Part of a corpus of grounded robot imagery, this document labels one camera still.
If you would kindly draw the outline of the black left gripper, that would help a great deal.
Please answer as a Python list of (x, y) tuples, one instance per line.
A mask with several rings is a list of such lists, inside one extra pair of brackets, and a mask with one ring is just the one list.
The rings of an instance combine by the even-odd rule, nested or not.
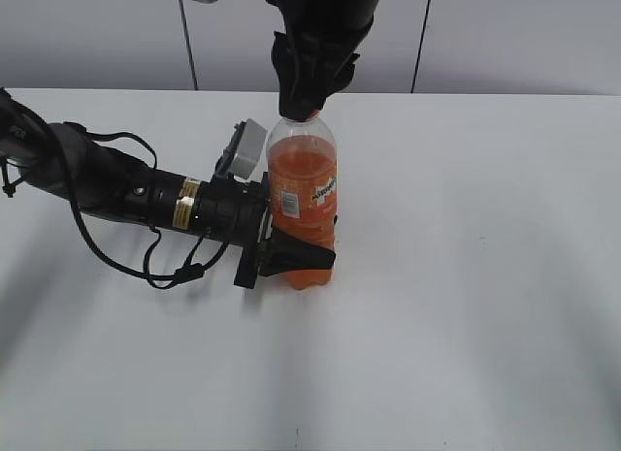
[[(217, 241), (220, 248), (203, 265), (209, 270), (231, 245), (242, 249), (234, 284), (246, 289), (258, 277), (258, 247), (268, 215), (268, 175), (260, 181), (239, 182), (233, 177), (213, 177), (200, 184), (193, 209), (193, 233)], [(336, 252), (305, 242), (282, 230), (273, 230), (261, 242), (261, 275), (296, 271), (331, 270)]]

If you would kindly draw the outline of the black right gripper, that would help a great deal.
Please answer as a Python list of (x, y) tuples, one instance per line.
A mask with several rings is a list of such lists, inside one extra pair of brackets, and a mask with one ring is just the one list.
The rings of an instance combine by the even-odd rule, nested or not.
[(353, 52), (342, 65), (323, 62), (305, 80), (303, 97), (296, 92), (299, 65), (294, 49), (305, 40), (334, 40), (358, 46), (373, 23), (379, 0), (266, 0), (279, 9), (285, 34), (274, 33), (271, 60), (278, 77), (278, 112), (288, 119), (307, 120), (321, 111), (329, 97), (348, 88), (360, 54)]

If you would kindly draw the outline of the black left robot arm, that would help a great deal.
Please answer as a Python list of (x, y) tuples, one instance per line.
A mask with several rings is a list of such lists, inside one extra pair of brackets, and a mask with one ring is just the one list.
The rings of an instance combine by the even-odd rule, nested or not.
[[(266, 136), (252, 119), (238, 123), (212, 178), (202, 181), (160, 170), (109, 145), (116, 139), (147, 145), (133, 133), (99, 134), (76, 122), (47, 123), (3, 91), (2, 189), (12, 197), (26, 183), (68, 201), (83, 240), (101, 261), (160, 290), (202, 278), (231, 245), (242, 250), (234, 279), (239, 287), (253, 288), (260, 276), (329, 270), (335, 252), (274, 226), (268, 179), (249, 178)], [(187, 255), (172, 274), (154, 274), (148, 250), (141, 268), (133, 270), (95, 243), (83, 221), (86, 215), (145, 226), (155, 234), (170, 230), (194, 235), (220, 246), (206, 263)]]

